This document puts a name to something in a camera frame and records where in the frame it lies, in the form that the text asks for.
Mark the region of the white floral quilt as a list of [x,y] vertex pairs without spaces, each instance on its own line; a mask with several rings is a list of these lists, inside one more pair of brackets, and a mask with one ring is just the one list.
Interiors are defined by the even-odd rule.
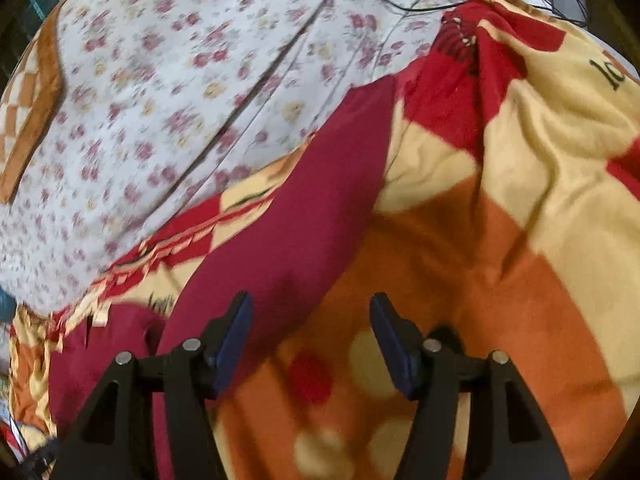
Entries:
[[462,0],[65,0],[63,89],[9,203],[1,287],[78,300],[178,212],[297,148]]

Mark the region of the orange checkered cushion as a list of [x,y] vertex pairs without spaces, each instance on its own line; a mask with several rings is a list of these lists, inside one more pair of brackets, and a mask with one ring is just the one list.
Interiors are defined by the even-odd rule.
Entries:
[[58,108],[63,76],[56,6],[27,46],[1,97],[1,201],[13,200],[32,154]]

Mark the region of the maroon sweater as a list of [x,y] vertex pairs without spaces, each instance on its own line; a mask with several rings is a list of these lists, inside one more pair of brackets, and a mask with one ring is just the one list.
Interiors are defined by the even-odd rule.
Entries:
[[[120,352],[163,356],[200,336],[238,292],[253,323],[232,383],[317,307],[352,258],[383,183],[397,82],[350,90],[298,151],[172,220],[149,252],[113,271],[106,323],[81,323],[52,361],[53,418],[68,436]],[[178,479],[169,458],[164,399],[152,401],[155,479]]]

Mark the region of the red orange cream blanket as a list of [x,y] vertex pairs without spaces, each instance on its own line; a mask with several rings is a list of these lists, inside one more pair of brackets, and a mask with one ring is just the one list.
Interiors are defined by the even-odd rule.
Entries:
[[[639,399],[638,80],[521,0],[448,11],[431,51],[391,77],[382,188],[352,258],[207,408],[224,466],[233,479],[393,477],[416,408],[369,322],[382,292],[423,335],[447,327],[470,356],[506,352],[570,476],[590,478]],[[106,323],[113,271],[160,230],[79,306],[17,310],[9,410],[29,446],[62,434],[54,357],[79,324]]]

